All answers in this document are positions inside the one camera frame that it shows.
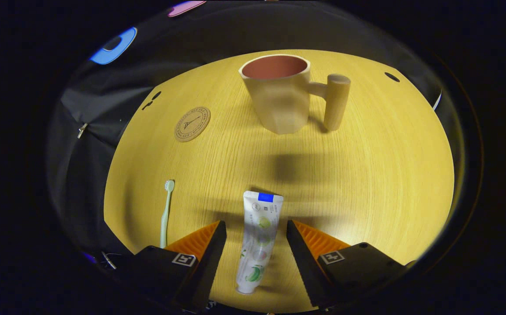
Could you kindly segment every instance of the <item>wooden table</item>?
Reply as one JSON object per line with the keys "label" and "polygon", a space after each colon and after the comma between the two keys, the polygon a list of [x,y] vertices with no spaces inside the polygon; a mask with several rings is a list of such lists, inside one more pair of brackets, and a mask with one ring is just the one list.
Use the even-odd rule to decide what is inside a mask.
{"label": "wooden table", "polygon": [[[278,135],[261,126],[237,70],[275,53],[310,60],[314,81],[326,82],[330,73],[352,80],[338,131],[325,133],[325,101],[316,96],[309,123],[299,132]],[[176,141],[177,121],[197,106],[211,111],[209,125],[194,140]],[[168,244],[216,220],[227,224],[210,298],[251,311],[300,312],[313,307],[286,240],[288,219],[349,244],[368,242],[406,264],[426,251],[445,224],[454,173],[437,116],[398,70],[338,52],[274,50],[190,70],[143,101],[115,152],[105,188],[105,221],[133,253],[159,245],[167,179],[175,180]],[[248,296],[235,291],[246,190],[285,200],[265,277]]]}

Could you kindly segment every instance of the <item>coaster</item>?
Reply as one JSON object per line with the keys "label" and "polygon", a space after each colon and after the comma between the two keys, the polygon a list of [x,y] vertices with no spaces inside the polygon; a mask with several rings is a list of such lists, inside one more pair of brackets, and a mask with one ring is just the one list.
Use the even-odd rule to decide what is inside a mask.
{"label": "coaster", "polygon": [[196,138],[210,122],[210,111],[206,107],[189,110],[175,126],[175,138],[181,142]]}

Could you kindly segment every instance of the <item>toothbrush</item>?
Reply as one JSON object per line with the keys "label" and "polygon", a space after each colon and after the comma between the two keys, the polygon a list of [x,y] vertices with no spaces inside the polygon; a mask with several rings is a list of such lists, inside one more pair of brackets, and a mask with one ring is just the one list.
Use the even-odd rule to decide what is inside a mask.
{"label": "toothbrush", "polygon": [[167,199],[165,200],[165,210],[161,216],[161,237],[159,239],[159,247],[164,249],[167,246],[167,219],[169,218],[169,201],[171,200],[171,192],[175,187],[175,181],[169,179],[165,182],[165,190],[167,191]]}

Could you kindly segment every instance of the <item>mug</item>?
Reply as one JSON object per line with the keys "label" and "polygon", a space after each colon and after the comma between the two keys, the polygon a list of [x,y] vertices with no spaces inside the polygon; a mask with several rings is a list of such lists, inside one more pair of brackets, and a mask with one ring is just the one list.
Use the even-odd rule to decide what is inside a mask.
{"label": "mug", "polygon": [[262,125],[277,134],[299,131],[309,116],[309,94],[327,102],[325,127],[337,130],[342,121],[350,79],[329,74],[327,84],[310,82],[311,63],[287,54],[261,56],[243,64],[239,74]]}

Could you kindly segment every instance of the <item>white toothpaste tube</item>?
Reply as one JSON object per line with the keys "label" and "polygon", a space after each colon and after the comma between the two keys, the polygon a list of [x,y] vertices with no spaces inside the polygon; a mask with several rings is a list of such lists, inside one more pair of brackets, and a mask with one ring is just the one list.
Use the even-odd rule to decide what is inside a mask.
{"label": "white toothpaste tube", "polygon": [[237,271],[237,292],[251,294],[261,283],[278,231],[284,198],[246,191],[243,193],[245,229]]}

